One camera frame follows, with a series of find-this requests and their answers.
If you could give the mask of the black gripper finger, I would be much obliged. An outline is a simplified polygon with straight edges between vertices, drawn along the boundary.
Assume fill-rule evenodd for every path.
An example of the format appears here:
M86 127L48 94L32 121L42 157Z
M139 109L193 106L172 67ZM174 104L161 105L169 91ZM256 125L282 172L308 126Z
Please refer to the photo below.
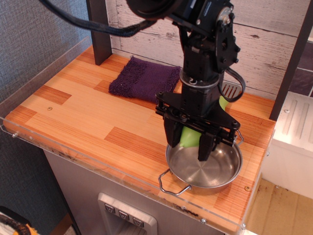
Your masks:
M200 162L207 161L211 152L215 150L219 143L217 134L204 133L200 136L198 160Z
M168 144L171 147L177 146L177 144L180 142L181 133L183 129L182 123L176 122L166 117L164 119L164 129Z

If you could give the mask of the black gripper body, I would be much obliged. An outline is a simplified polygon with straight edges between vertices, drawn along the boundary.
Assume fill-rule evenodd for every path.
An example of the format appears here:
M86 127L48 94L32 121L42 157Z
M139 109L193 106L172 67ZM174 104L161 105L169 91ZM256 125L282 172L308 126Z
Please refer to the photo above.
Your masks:
M217 134L219 143L233 146L240 123L224 111L219 99L222 94L220 81L208 86L183 84L181 93L159 92L156 113L165 118L182 123L201 134ZM228 99L230 103L240 99L241 94Z

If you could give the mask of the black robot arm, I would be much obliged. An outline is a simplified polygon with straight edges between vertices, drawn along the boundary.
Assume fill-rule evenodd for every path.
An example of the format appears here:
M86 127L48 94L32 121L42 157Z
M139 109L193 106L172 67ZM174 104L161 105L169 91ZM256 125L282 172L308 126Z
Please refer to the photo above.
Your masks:
M224 74L244 86L231 65L240 48L233 35L233 5L228 0L130 0L129 8L149 21L164 18L179 28L184 62L181 93L157 94L167 142L175 147L184 127L201 134L199 161L206 161L219 143L233 145L240 124L220 106Z

